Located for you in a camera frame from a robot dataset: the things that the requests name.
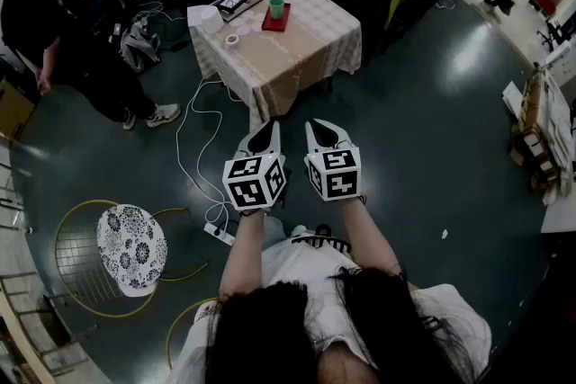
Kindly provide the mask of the black office chair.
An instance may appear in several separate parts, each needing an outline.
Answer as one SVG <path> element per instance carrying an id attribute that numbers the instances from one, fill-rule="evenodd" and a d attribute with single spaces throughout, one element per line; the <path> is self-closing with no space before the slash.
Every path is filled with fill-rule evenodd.
<path id="1" fill-rule="evenodd" d="M 571 18 L 563 25 L 558 22 L 546 22 L 547 33 L 538 31 L 542 37 L 542 45 L 546 46 L 550 52 L 554 50 L 554 45 L 562 45 L 576 34 L 576 20 Z"/>

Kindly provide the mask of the white daisy-shaped mat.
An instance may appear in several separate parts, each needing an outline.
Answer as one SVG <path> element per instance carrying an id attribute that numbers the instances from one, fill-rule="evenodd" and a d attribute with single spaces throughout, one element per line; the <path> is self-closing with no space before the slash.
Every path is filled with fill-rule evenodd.
<path id="1" fill-rule="evenodd" d="M 246 10 L 234 18 L 229 25 L 234 29 L 236 35 L 244 36 L 251 32 L 261 32 L 265 17 L 265 13 L 254 13 L 252 10 Z"/>

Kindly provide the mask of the white paper roll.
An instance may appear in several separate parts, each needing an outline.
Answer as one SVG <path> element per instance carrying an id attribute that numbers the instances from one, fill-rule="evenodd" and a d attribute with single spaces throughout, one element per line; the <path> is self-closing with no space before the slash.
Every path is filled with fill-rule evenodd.
<path id="1" fill-rule="evenodd" d="M 224 21 L 216 6 L 193 5 L 187 7 L 187 24 L 200 27 L 207 33 L 216 33 L 224 26 Z"/>

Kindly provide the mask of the white paper sheets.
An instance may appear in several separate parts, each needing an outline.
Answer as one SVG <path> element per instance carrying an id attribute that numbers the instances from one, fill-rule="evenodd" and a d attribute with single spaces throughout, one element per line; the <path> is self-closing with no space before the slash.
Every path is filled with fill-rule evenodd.
<path id="1" fill-rule="evenodd" d="M 518 120 L 522 112 L 523 94 L 512 81 L 503 90 L 502 101 Z"/>

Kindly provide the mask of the white power strip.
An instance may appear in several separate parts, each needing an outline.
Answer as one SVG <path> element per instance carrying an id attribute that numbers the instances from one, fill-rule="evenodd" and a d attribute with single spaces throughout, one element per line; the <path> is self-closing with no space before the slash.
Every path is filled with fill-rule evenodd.
<path id="1" fill-rule="evenodd" d="M 233 243 L 235 241 L 235 237 L 231 234 L 229 234 L 228 232 L 223 230 L 222 226 L 215 226 L 210 222 L 206 222 L 204 224 L 204 228 L 203 228 L 204 232 L 209 234 L 212 237 L 215 237 L 216 239 L 220 240 L 222 243 L 228 245 L 228 246 L 233 246 Z"/>

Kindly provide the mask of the person's right forearm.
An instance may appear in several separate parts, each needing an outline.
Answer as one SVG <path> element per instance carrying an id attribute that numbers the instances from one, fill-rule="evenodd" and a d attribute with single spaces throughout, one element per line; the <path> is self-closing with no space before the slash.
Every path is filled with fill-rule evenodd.
<path id="1" fill-rule="evenodd" d="M 338 201 L 337 207 L 355 263 L 362 268 L 399 275 L 401 265 L 396 254 L 363 202 L 359 198 L 345 199 Z"/>

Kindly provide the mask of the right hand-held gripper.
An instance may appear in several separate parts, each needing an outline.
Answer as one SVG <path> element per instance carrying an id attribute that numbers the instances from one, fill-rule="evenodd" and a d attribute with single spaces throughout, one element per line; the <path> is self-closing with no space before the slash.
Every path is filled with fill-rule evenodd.
<path id="1" fill-rule="evenodd" d="M 310 184 L 320 198 L 339 201 L 359 196 L 360 152 L 348 133 L 332 122 L 317 118 L 305 122 L 305 133 L 309 154 L 304 162 Z"/>

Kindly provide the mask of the grey backpack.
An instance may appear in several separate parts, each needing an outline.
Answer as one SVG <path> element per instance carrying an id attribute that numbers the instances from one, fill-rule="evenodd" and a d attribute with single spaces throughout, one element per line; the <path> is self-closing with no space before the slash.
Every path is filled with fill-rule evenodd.
<path id="1" fill-rule="evenodd" d="M 159 46 L 159 35 L 149 29 L 147 19 L 141 19 L 122 34 L 120 54 L 135 73 L 141 73 L 149 64 L 160 62 Z"/>

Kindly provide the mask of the person's grey jeans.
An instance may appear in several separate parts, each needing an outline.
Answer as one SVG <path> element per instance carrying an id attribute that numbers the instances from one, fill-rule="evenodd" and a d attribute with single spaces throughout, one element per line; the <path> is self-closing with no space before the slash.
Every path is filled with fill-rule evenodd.
<path id="1" fill-rule="evenodd" d="M 264 250 L 278 243 L 281 243 L 289 238 L 308 237 L 308 236 L 313 236 L 313 232 L 303 225 L 297 225 L 292 230 L 291 234 L 288 235 L 284 231 L 284 224 L 280 219 L 269 215 L 265 215 L 264 217 L 264 238 L 263 238 Z"/>

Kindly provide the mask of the beige checkered tablecloth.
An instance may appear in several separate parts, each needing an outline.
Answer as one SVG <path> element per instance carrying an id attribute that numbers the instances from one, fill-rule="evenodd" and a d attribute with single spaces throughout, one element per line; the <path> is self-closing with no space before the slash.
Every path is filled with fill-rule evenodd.
<path id="1" fill-rule="evenodd" d="M 216 33 L 189 28 L 202 77 L 220 77 L 248 107 L 250 128 L 285 115 L 300 92 L 336 71 L 354 74 L 361 66 L 361 24 L 352 14 L 331 0 L 285 1 L 284 32 L 251 32 L 235 48 L 225 44 L 235 34 L 232 20 Z M 269 2 L 248 10 L 266 13 Z"/>

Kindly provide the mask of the red square tray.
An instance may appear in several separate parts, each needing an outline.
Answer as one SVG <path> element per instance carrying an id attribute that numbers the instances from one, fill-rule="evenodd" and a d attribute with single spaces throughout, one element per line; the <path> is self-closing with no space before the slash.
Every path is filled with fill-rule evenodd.
<path id="1" fill-rule="evenodd" d="M 278 31 L 284 32 L 286 25 L 288 23 L 288 19 L 290 16 L 291 11 L 291 4 L 285 4 L 283 6 L 283 15 L 279 19 L 275 19 L 271 15 L 271 11 L 267 10 L 265 13 L 265 19 L 262 22 L 261 29 L 263 31 Z"/>

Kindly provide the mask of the brown cardboard box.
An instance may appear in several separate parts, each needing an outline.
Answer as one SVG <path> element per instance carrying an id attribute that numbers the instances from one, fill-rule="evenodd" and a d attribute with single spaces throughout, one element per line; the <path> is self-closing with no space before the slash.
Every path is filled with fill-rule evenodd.
<path id="1" fill-rule="evenodd" d="M 5 78 L 0 81 L 0 135 L 17 140 L 35 109 L 35 104 Z"/>

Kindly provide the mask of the person's left forearm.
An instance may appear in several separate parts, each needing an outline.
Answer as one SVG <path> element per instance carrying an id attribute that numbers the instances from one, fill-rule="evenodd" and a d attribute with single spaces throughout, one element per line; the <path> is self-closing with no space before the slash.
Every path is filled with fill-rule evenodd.
<path id="1" fill-rule="evenodd" d="M 247 294 L 261 287 L 265 213 L 240 219 L 237 235 L 220 280 L 219 299 Z"/>

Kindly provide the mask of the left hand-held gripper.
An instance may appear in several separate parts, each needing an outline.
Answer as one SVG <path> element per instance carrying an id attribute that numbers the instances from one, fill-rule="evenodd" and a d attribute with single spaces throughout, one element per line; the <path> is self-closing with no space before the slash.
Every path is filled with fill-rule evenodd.
<path id="1" fill-rule="evenodd" d="M 288 184 L 284 161 L 278 121 L 248 133 L 223 169 L 222 182 L 235 210 L 269 209 L 281 201 Z"/>

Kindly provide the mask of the white desk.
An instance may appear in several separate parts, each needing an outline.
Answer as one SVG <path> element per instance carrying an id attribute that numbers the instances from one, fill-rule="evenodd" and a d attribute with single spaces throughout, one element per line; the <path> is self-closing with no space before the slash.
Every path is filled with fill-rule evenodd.
<path id="1" fill-rule="evenodd" d="M 542 234 L 576 232 L 576 188 L 546 208 Z"/>

